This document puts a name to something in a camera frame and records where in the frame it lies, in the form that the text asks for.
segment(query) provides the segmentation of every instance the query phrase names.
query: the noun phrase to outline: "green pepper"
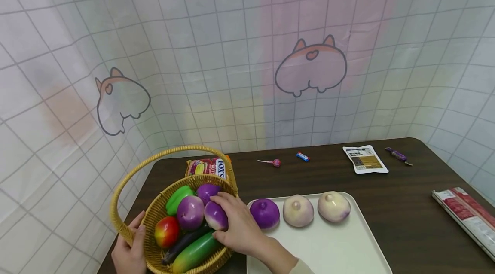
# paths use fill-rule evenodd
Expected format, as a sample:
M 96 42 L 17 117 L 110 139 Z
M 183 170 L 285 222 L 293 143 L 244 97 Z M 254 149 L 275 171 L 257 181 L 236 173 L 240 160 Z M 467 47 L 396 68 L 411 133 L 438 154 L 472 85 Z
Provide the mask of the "green pepper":
M 182 199 L 184 199 L 186 196 L 193 196 L 193 195 L 194 195 L 194 190 L 192 190 L 191 187 L 189 187 L 188 185 L 184 185 L 179 189 L 177 189 L 170 197 L 167 204 L 165 205 L 167 214 L 170 216 L 176 215 L 177 208 L 179 207 L 179 203 L 182 201 Z

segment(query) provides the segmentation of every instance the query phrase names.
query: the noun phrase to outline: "white tray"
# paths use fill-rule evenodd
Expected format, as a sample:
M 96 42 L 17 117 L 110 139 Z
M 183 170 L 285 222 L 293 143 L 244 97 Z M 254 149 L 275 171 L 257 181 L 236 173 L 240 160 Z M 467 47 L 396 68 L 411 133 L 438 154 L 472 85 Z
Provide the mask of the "white tray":
M 340 224 L 324 220 L 318 213 L 321 193 L 305 195 L 315 208 L 315 219 L 305 228 L 294 228 L 282 217 L 288 197 L 271 198 L 280 209 L 280 223 L 265 232 L 302 259 L 316 274 L 390 274 L 392 270 L 371 233 L 356 200 L 340 192 L 351 203 L 351 214 Z M 271 274 L 255 258 L 247 257 L 247 274 Z

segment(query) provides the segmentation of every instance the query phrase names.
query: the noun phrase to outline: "dark wooden table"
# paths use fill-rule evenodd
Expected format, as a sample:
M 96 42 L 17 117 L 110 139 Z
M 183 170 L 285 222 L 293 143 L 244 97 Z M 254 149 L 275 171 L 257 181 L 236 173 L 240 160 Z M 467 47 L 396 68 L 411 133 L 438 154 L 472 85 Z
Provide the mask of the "dark wooden table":
M 390 170 L 388 174 L 354 173 L 342 146 L 371 144 Z M 405 154 L 413 167 L 405 166 L 383 148 Z M 302 151 L 305 163 L 295 156 Z M 290 196 L 337 190 L 356 199 L 388 264 L 398 273 L 495 273 L 495 263 L 479 248 L 431 196 L 432 190 L 461 186 L 494 215 L 494 207 L 414 138 L 379 140 L 229 154 L 239 195 L 245 203 L 258 198 Z M 260 160 L 279 158 L 276 169 Z M 147 208 L 157 194 L 180 179 L 186 158 L 159 160 L 129 212 L 130 222 Z M 245 256 L 235 254 L 219 274 L 245 273 Z M 115 273 L 110 252 L 100 274 Z

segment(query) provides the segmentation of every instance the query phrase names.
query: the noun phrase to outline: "blue candy wrapper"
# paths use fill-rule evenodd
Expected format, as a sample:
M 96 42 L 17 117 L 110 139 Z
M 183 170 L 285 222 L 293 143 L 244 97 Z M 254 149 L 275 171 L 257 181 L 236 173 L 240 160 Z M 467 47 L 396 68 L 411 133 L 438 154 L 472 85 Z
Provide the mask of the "blue candy wrapper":
M 299 157 L 300 159 L 302 159 L 302 160 L 304 160 L 306 162 L 308 162 L 310 160 L 310 158 L 308 156 L 304 155 L 301 152 L 297 152 L 296 157 Z

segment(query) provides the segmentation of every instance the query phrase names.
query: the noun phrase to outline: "sleeve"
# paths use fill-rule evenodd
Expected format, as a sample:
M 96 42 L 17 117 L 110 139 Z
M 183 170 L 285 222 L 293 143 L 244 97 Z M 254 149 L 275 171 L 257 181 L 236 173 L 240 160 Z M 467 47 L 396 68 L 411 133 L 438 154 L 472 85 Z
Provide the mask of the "sleeve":
M 313 271 L 304 263 L 302 260 L 299 259 L 297 261 L 296 266 L 290 271 L 289 274 L 314 274 Z

